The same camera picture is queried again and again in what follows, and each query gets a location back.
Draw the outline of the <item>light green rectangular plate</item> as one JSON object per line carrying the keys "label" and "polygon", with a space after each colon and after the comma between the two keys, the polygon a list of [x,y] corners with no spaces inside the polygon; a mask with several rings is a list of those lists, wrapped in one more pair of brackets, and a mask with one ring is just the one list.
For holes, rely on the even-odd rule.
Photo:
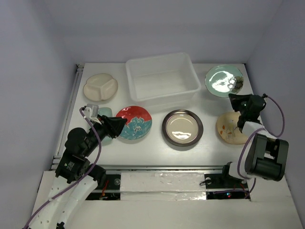
{"label": "light green rectangular plate", "polygon": [[[107,117],[112,117],[112,110],[111,108],[108,107],[100,107],[98,110],[98,115],[100,116],[107,116]],[[102,146],[106,146],[109,145],[112,142],[112,138],[109,136],[106,136],[103,140],[102,140]]]}

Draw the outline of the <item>red plate with blue flower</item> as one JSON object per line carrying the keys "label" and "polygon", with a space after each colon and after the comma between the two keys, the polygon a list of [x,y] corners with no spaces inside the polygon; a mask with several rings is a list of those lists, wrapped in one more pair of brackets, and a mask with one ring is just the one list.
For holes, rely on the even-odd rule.
{"label": "red plate with blue flower", "polygon": [[127,119],[120,134],[124,140],[139,140],[145,137],[152,127],[152,117],[149,112],[140,106],[128,106],[121,109],[116,117]]}

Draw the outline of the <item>beige plate with bird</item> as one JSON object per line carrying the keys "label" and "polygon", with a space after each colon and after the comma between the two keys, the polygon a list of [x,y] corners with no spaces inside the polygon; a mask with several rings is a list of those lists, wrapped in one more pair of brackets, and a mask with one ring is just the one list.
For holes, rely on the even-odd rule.
{"label": "beige plate with bird", "polygon": [[248,139],[237,126],[239,116],[239,112],[226,112],[219,116],[216,122],[218,134],[226,143],[231,145],[243,145]]}

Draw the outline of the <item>green round flower plate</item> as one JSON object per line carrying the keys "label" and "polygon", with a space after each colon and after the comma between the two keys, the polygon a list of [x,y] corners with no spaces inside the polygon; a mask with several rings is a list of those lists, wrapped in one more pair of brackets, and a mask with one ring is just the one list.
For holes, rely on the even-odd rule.
{"label": "green round flower plate", "polygon": [[207,90],[221,98],[228,98],[229,94],[238,94],[243,85],[243,74],[237,67],[229,64],[216,65],[205,76]]}

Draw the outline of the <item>cream divided plate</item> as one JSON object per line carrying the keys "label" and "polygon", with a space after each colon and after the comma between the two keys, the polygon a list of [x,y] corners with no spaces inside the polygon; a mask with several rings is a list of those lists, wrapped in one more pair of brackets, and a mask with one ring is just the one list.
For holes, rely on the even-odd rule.
{"label": "cream divided plate", "polygon": [[107,73],[91,76],[83,87],[85,97],[94,102],[106,101],[112,98],[117,90],[117,80]]}

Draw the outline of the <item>brown rimmed cream plate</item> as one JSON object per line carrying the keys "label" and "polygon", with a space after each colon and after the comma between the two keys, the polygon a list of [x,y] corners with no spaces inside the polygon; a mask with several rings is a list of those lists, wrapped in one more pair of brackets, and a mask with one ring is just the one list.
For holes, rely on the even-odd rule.
{"label": "brown rimmed cream plate", "polygon": [[195,113],[178,109],[165,116],[162,133],[165,139],[175,146],[193,146],[203,136],[203,123]]}

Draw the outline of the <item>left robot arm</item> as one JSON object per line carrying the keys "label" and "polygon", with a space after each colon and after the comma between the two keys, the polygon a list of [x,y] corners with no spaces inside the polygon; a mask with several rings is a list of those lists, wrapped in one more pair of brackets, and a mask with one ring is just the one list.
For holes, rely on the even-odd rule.
{"label": "left robot arm", "polygon": [[26,229],[66,229],[89,194],[106,183],[106,170],[91,163],[88,156],[98,149],[102,152],[105,137],[118,137],[126,118],[96,115],[83,119],[89,131],[74,128],[68,133],[65,151],[55,170],[55,177],[48,198],[30,217]]}

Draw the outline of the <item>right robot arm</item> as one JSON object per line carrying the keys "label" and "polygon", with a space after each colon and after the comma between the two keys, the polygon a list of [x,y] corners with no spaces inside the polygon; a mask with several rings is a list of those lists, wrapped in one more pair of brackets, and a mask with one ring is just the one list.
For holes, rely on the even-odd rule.
{"label": "right robot arm", "polygon": [[224,187],[237,180],[262,178],[280,181],[285,173],[289,143],[269,132],[259,121],[260,112],[266,107],[270,96],[229,94],[233,110],[239,113],[237,130],[247,137],[237,162],[223,166],[219,181]]}

